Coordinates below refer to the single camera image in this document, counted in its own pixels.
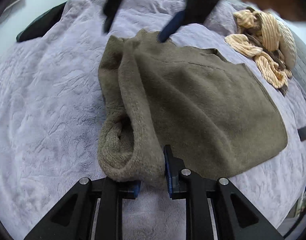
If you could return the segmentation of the olive brown knit sweater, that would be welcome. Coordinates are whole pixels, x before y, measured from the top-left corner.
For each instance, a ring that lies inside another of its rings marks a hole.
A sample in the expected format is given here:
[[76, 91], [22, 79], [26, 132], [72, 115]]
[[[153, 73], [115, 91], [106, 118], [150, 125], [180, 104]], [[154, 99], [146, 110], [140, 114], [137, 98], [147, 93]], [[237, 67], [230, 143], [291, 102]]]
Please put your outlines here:
[[98, 78], [106, 106], [98, 162], [116, 181], [160, 186], [164, 145], [209, 179], [246, 172], [287, 146], [285, 124], [265, 87], [216, 49], [160, 43], [146, 30], [111, 36]]

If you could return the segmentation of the cream striped garment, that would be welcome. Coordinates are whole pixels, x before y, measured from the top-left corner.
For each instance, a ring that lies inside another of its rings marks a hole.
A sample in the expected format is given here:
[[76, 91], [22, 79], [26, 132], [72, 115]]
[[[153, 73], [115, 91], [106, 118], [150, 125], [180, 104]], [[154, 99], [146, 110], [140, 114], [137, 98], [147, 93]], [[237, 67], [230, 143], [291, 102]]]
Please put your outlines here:
[[282, 95], [286, 95], [292, 69], [285, 65], [280, 51], [278, 20], [269, 12], [251, 7], [233, 13], [237, 33], [225, 37], [235, 51], [253, 59], [262, 77]]

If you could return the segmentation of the black pillow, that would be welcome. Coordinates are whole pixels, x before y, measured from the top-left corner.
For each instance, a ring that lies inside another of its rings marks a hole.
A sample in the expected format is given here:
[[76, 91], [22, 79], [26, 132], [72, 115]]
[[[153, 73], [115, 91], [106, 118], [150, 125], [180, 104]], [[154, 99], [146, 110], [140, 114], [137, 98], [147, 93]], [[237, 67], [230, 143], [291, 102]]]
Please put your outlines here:
[[18, 33], [18, 43], [43, 37], [62, 18], [66, 2], [51, 8], [33, 20], [23, 31]]

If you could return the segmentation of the beige knitted cushion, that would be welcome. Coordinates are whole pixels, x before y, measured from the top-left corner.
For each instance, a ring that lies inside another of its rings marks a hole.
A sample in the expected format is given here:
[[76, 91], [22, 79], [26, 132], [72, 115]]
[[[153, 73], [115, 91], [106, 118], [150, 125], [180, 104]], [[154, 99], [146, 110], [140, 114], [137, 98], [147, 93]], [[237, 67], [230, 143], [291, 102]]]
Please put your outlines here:
[[285, 65], [288, 69], [293, 69], [297, 60], [297, 46], [291, 30], [284, 22], [278, 21], [280, 30], [280, 51], [284, 55]]

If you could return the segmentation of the lavender plush bed blanket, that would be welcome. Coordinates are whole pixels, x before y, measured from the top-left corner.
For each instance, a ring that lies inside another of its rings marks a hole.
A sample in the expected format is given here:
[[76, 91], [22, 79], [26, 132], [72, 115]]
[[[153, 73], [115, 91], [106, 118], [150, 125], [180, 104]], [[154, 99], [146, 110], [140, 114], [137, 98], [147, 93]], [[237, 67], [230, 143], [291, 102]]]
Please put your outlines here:
[[[97, 141], [105, 106], [97, 73], [109, 35], [102, 34], [105, 0], [69, 0], [60, 21], [43, 37], [15, 43], [0, 60], [0, 220], [14, 239], [24, 239], [80, 179], [104, 177]], [[306, 95], [295, 78], [285, 97], [261, 76], [255, 62], [224, 37], [245, 4], [221, 2], [205, 25], [180, 29], [178, 46], [216, 48], [232, 63], [245, 63], [263, 84], [284, 120], [288, 145], [276, 157], [231, 178], [278, 227], [306, 185]], [[133, 37], [159, 31], [184, 0], [124, 0], [112, 34]], [[124, 239], [185, 239], [184, 201], [142, 184], [126, 200]]]

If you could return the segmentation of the black smartphone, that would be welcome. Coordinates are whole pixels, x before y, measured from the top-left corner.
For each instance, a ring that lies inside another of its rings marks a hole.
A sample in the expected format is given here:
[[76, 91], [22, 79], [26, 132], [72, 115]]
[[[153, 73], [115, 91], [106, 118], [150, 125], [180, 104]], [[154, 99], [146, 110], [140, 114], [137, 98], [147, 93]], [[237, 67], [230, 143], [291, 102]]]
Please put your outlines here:
[[306, 126], [297, 129], [300, 141], [305, 141], [306, 140]]

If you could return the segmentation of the grey quilted headboard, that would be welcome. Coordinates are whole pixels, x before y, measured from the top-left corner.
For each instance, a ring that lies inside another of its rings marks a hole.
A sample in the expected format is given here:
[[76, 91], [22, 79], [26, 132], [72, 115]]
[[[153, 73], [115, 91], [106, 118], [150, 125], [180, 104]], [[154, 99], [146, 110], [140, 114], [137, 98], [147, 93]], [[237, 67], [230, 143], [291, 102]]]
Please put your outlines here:
[[297, 46], [297, 61], [294, 70], [294, 77], [306, 93], [306, 44], [292, 31]]

